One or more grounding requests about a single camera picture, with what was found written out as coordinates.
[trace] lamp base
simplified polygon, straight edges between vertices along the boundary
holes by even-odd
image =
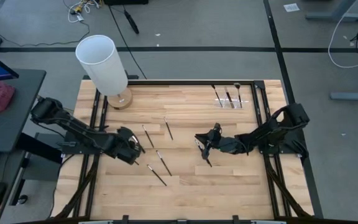
[[[131,105],[132,93],[126,88],[122,93],[115,96],[108,96],[107,101],[116,110],[123,110]]]

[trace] black desk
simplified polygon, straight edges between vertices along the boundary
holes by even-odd
[[[15,94],[7,109],[0,113],[0,151],[6,152],[0,153],[0,181],[7,184],[7,191],[0,208],[0,217],[25,154],[23,150],[13,149],[16,149],[24,124],[46,74],[43,70],[15,71],[19,74],[19,78],[5,81],[16,89]]]

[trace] white lamp shade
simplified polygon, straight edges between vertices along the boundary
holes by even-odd
[[[93,35],[83,39],[77,45],[75,55],[104,96],[118,95],[127,87],[127,75],[109,37]]]

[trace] wooden tabletop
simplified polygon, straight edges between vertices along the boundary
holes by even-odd
[[[265,80],[265,85],[273,113],[286,105],[281,82]],[[137,159],[139,166],[101,156],[91,219],[120,220],[123,215],[129,215],[131,220],[229,220],[233,215],[240,219],[273,218],[264,160],[257,149],[249,156],[212,149],[209,160],[213,167],[210,167],[202,160],[194,142],[196,133],[207,133],[217,122],[222,126],[222,136],[233,137],[257,128],[249,87],[241,88],[243,109],[220,108],[209,85],[137,85],[129,88],[134,96],[131,106],[122,111],[108,108],[107,131],[115,132],[121,126],[131,129],[146,154]],[[223,86],[216,86],[216,89],[224,96]],[[95,91],[91,81],[82,81],[74,116],[88,124]],[[229,86],[229,92],[232,97],[237,96],[233,86]],[[100,111],[96,124],[99,124]],[[155,148],[142,125],[148,130]],[[172,176],[164,168],[156,149]],[[294,154],[280,157],[288,190],[308,213],[313,214],[301,161]],[[52,215],[60,212],[75,192],[82,158],[81,155],[74,156],[62,167]],[[153,175],[147,164],[161,176],[167,187]],[[283,215],[281,196],[278,189],[276,192]],[[84,214],[84,195],[80,214]]]

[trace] white paper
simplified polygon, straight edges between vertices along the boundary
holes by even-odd
[[[296,3],[284,5],[284,8],[286,12],[295,12],[300,10]]]

